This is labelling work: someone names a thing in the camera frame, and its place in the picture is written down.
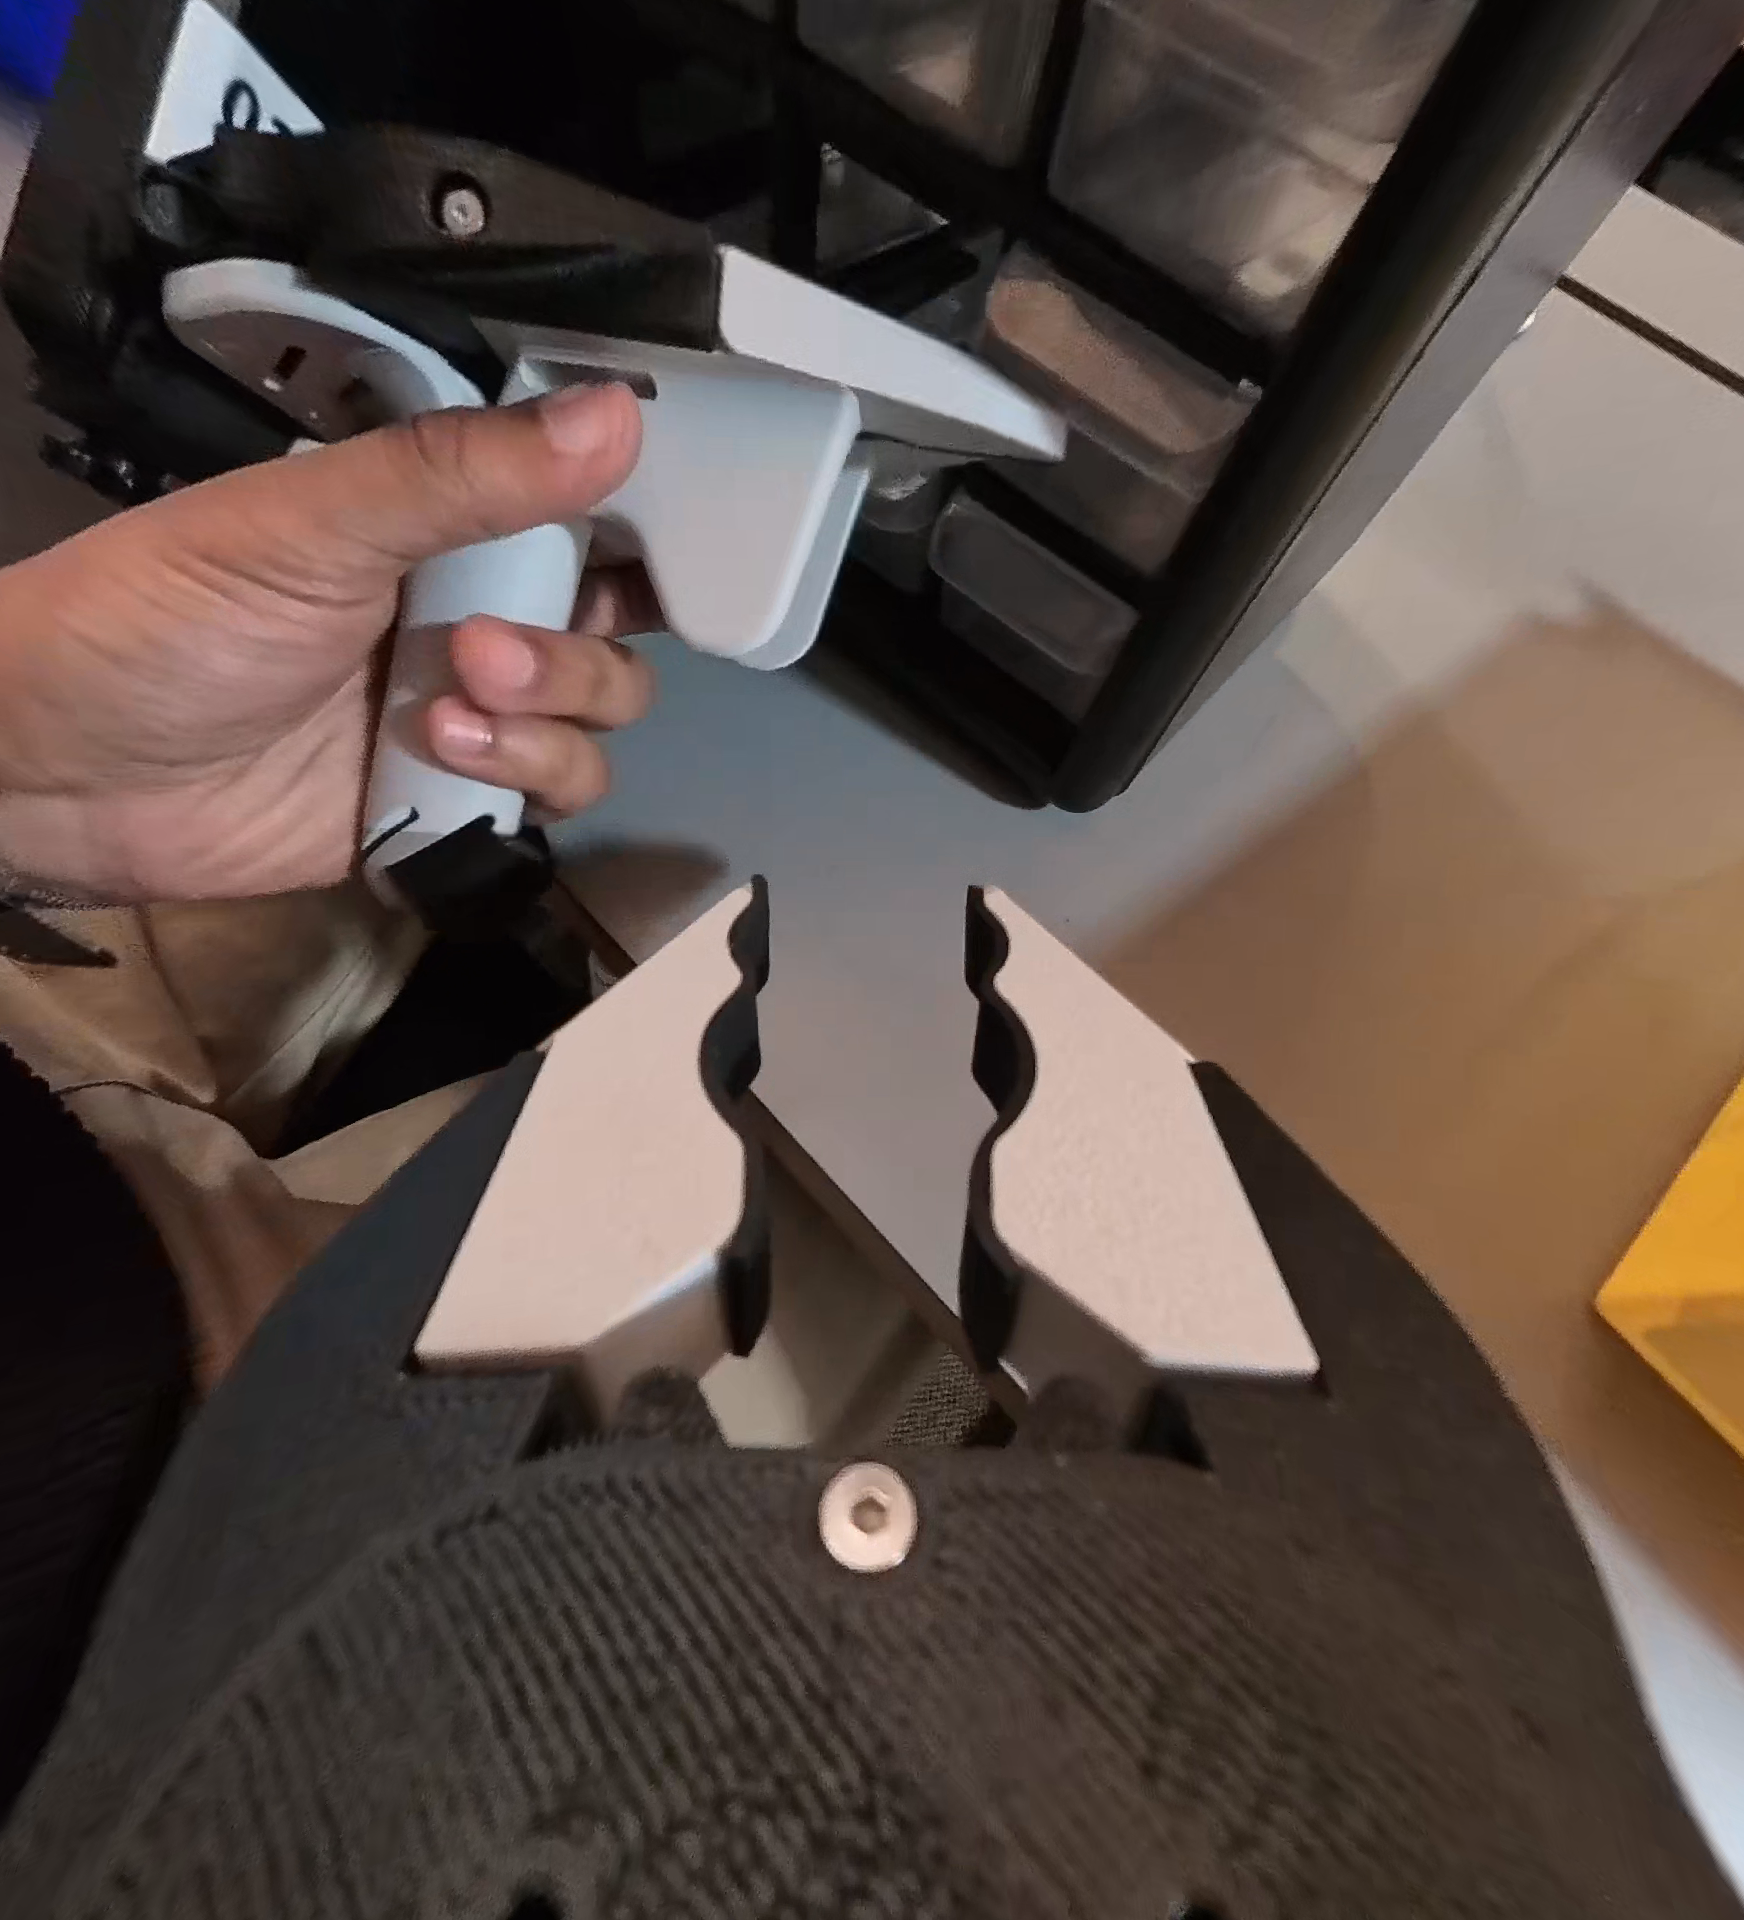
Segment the clear plastic drawer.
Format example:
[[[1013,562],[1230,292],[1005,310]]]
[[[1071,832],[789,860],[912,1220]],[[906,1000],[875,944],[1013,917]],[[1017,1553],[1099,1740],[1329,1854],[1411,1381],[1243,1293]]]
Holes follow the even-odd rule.
[[[1081,720],[1135,610],[965,492],[941,510],[927,565],[938,619],[1027,695]]]
[[[1468,3],[1090,3],[1049,195],[1229,323],[1291,332]]]
[[[1142,575],[1173,559],[1262,397],[1091,299],[1027,247],[1004,254],[977,350],[1066,422],[1059,463],[1004,463],[1005,477]]]

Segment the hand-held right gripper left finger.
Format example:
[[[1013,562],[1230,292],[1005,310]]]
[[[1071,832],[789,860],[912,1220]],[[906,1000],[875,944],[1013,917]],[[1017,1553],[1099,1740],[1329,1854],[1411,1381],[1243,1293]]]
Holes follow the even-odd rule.
[[[748,879],[564,1027],[412,1345],[440,1379],[564,1373],[596,1417],[766,1329],[770,899]]]

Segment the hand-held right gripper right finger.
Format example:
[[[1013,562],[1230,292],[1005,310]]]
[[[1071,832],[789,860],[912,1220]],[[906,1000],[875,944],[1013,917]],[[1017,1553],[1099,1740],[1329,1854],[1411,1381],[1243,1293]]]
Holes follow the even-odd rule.
[[[1120,1429],[1195,1384],[1319,1386],[1195,1056],[994,884],[965,897],[965,987],[994,1114],[955,1293],[977,1371],[1090,1387]]]

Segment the black drawer cabinet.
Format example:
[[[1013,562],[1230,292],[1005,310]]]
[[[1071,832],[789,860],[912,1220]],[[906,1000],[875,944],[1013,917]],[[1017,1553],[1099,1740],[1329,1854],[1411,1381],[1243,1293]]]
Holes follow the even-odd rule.
[[[483,138],[682,216],[734,214],[821,259],[821,157],[1026,243],[1206,369],[1252,382],[1243,446],[1173,559],[1131,570],[1013,481],[977,499],[1135,610],[1135,667],[1069,723],[938,619],[938,586],[849,562],[821,673],[862,687],[999,795],[1094,812],[1317,588],[1739,52],[1744,5],[1483,3],[1281,341],[1243,331],[1059,206],[1047,168],[1087,5],[955,5],[982,133],[900,96],[899,5],[218,5],[329,128]]]

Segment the person's beige trousers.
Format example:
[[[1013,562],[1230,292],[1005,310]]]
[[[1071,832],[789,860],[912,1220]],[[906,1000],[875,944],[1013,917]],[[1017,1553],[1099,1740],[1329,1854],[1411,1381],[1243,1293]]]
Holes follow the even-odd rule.
[[[131,1187],[213,1390],[336,1231],[583,994],[363,888],[61,911],[110,968],[0,956],[0,1044]]]

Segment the grey desk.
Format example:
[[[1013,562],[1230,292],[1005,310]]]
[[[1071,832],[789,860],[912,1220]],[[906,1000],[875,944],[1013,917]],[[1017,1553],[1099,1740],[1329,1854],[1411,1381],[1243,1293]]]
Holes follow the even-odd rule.
[[[996,805],[817,675],[658,647],[579,829],[616,952],[763,874],[762,1108],[955,1297],[965,890],[1215,1060],[1440,1291],[1565,1472],[1744,1897],[1744,1463],[1593,1301],[1744,1073],[1744,382],[1551,293],[1132,789]]]

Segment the person's black top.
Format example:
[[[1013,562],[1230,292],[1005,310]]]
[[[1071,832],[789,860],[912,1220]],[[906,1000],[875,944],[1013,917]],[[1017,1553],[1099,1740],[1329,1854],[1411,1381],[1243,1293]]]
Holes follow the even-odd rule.
[[[176,1441],[193,1340],[161,1236],[0,1044],[0,1826]]]

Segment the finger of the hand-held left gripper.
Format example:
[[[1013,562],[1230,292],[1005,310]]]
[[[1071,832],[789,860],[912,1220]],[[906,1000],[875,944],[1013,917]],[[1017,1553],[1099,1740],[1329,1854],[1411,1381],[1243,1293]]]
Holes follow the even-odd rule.
[[[716,265],[722,350],[855,397],[860,437],[927,466],[1064,455],[1064,417],[982,359],[743,249],[716,245]]]

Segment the person's left hand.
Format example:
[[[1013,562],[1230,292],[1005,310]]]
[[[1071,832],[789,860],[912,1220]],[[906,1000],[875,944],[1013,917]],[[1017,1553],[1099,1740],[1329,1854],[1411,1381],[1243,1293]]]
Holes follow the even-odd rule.
[[[0,570],[0,905],[347,878],[406,577],[588,516],[640,446],[619,385],[437,410]]]

